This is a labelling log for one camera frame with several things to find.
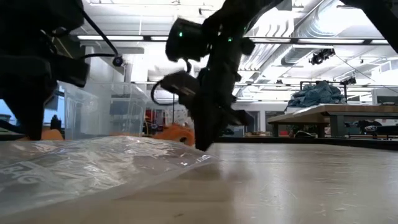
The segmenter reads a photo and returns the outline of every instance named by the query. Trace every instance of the ceiling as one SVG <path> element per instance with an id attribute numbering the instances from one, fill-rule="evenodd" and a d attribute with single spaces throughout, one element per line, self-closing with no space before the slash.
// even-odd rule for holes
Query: ceiling
<path id="1" fill-rule="evenodd" d="M 85 10 L 106 35 L 168 35 L 176 18 L 183 17 L 203 22 L 219 9 L 223 0 L 84 0 Z M 265 13 L 248 33 L 258 37 L 338 37 L 338 38 L 381 38 L 381 34 L 358 9 L 339 8 L 335 0 L 285 0 L 292 1 L 282 10 L 272 9 Z M 73 35 L 97 35 L 91 26 L 85 24 Z M 116 47 L 143 47 L 148 58 L 146 63 L 151 76 L 166 75 L 170 68 L 181 67 L 181 63 L 167 60 L 164 43 L 114 42 Z M 372 70 L 386 59 L 397 54 L 389 46 L 347 46 L 336 45 L 338 57 L 311 65 L 308 59 L 311 50 L 303 55 L 293 67 L 283 67 L 281 58 L 292 50 L 289 45 L 257 44 L 250 57 L 243 57 L 240 70 L 242 82 L 299 83 L 303 80 L 333 80 L 342 75 L 352 75 L 353 68 L 371 77 Z M 200 63 L 192 62 L 196 68 L 206 65 L 206 58 Z M 374 83 L 356 72 L 358 83 Z M 272 91 L 268 87 L 239 87 L 234 93 L 245 98 L 259 99 L 290 98 L 289 92 Z"/>

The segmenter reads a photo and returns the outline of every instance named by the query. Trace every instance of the wooden tabletop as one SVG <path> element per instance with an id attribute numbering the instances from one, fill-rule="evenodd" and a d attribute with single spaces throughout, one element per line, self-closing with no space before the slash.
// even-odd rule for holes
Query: wooden tabletop
<path id="1" fill-rule="evenodd" d="M 222 161 L 25 223 L 398 223 L 398 153 L 314 144 L 215 144 L 210 153 Z"/>
<path id="2" fill-rule="evenodd" d="M 384 105 L 319 105 L 303 108 L 294 113 L 284 114 L 268 118 L 268 123 L 329 123 L 330 118 L 322 115 L 324 112 L 351 112 L 351 113 L 373 113 L 375 116 L 381 113 L 396 113 L 398 117 L 398 106 Z"/>

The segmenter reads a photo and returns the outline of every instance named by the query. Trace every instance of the transparent plastic bin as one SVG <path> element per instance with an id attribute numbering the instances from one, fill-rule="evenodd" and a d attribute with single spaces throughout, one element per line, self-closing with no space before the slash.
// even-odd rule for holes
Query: transparent plastic bin
<path id="1" fill-rule="evenodd" d="M 140 136 L 148 96 L 129 83 L 87 83 L 65 89 L 65 139 L 119 134 Z"/>

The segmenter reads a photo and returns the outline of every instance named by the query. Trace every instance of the wooden table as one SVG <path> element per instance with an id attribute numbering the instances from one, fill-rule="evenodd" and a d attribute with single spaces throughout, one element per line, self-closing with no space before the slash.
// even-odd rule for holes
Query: wooden table
<path id="1" fill-rule="evenodd" d="M 398 106 L 319 105 L 269 118 L 268 123 L 273 125 L 274 137 L 279 136 L 278 125 L 280 124 L 315 124 L 318 126 L 318 137 L 324 138 L 324 128 L 328 124 L 330 124 L 332 137 L 344 137 L 345 121 L 376 118 L 398 118 Z"/>
<path id="2" fill-rule="evenodd" d="M 314 144 L 215 144 L 209 152 L 222 161 L 91 211 L 25 223 L 398 223 L 397 153 Z"/>

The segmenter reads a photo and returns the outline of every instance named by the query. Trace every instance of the white ceiling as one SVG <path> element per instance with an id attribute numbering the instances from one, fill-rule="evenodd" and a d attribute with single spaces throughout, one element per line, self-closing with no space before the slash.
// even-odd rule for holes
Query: white ceiling
<path id="1" fill-rule="evenodd" d="M 174 6 L 177 0 L 87 0 L 85 3 L 85 10 L 90 17 L 97 23 L 99 28 L 107 35 L 167 35 L 169 30 L 177 17 L 184 17 L 191 21 L 203 22 L 213 11 L 219 9 L 224 0 L 180 0 L 181 5 Z M 259 36 L 289 36 L 293 32 L 294 24 L 301 20 L 311 9 L 321 0 L 306 0 L 304 10 L 295 12 L 286 11 L 270 11 L 263 16 L 256 24 L 259 29 L 250 35 L 258 34 Z M 112 6 L 112 4 L 123 4 L 122 6 Z M 203 15 L 198 12 L 199 7 L 210 9 L 205 11 Z M 333 24 L 333 17 L 329 18 L 329 23 Z M 338 34 L 338 37 L 352 37 L 352 38 L 380 38 L 381 35 L 377 29 L 365 19 L 351 21 L 352 26 L 343 30 Z M 96 35 L 97 33 L 91 26 L 85 24 L 81 29 L 75 30 L 73 34 L 76 35 Z M 164 54 L 164 43 L 144 43 L 144 42 L 115 42 L 117 47 L 144 47 L 148 57 L 149 68 L 164 71 L 173 66 L 181 66 L 181 64 L 172 63 L 167 60 Z M 252 55 L 251 63 L 256 62 L 255 59 L 262 58 L 265 54 L 265 59 L 269 58 L 272 53 L 278 48 L 276 45 L 258 46 L 259 53 Z M 370 68 L 367 63 L 374 62 L 380 58 L 395 57 L 397 54 L 390 47 L 375 47 L 375 46 L 335 46 L 337 56 L 344 59 L 351 66 L 358 68 L 361 72 L 371 75 Z M 256 63 L 262 64 L 264 60 L 258 60 Z M 194 63 L 196 67 L 203 67 L 206 64 L 206 59 L 201 63 Z M 273 65 L 280 65 L 280 61 L 275 61 Z M 303 58 L 298 64 L 300 68 L 280 68 L 273 67 L 269 69 L 269 73 L 264 73 L 262 79 L 269 78 L 271 83 L 276 79 L 283 78 L 284 83 L 299 83 L 301 80 L 322 79 L 332 80 L 334 77 L 352 71 L 352 68 L 346 63 L 342 62 L 337 57 L 332 57 L 330 60 L 321 65 L 311 65 L 308 63 L 308 58 Z M 253 73 L 242 73 L 244 81 L 250 80 Z M 262 95 L 261 88 L 253 91 L 249 88 L 246 94 L 248 97 L 255 98 L 255 96 Z M 272 93 L 282 98 L 291 93 L 278 91 Z"/>

